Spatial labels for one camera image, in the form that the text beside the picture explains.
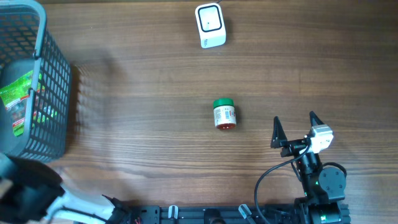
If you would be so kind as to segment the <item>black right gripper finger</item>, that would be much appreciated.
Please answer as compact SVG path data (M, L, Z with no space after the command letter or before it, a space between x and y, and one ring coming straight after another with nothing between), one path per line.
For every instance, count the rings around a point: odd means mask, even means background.
M311 126L324 125L324 122L315 114L314 111L309 113Z
M278 116L274 117L271 148L281 148L287 145L287 137Z

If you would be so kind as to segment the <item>green lid spread jar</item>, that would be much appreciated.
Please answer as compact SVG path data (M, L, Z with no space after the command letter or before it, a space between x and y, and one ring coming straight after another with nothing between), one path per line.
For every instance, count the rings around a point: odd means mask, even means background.
M236 112L231 98L219 98L213 102L215 127L220 130L233 129L236 126Z

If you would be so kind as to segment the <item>green gummy candy bag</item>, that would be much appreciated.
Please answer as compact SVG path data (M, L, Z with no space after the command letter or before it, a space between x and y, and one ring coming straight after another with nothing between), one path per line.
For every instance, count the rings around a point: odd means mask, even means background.
M32 85L34 71L31 70L22 75L16 81L1 88L1 99L4 104L6 113L10 116L12 121L12 132L15 137L18 137L24 132L25 111L27 108L27 100L30 97L30 89ZM33 118L38 123L48 121L58 113L47 103L39 100L39 96L48 97L44 84L37 84L37 94L35 97L35 105L39 107L40 111L34 111Z

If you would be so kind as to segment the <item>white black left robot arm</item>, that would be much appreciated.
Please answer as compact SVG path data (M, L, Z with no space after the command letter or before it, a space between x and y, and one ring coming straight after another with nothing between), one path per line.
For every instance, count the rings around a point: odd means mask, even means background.
M131 223L120 200L70 189L50 167L1 154L1 221L27 223L61 218L77 223Z

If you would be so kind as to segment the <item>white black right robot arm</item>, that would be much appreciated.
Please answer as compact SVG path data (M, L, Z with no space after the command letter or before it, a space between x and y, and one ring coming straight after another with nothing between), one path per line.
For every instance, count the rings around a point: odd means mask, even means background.
M305 195L295 199L293 219L296 223L350 223L349 208L342 203L347 171L335 162L322 163L319 156L330 146L333 131L314 112L309 116L309 133L302 139L290 141L279 118L274 118L271 147L281 148L282 157L294 158L292 165Z

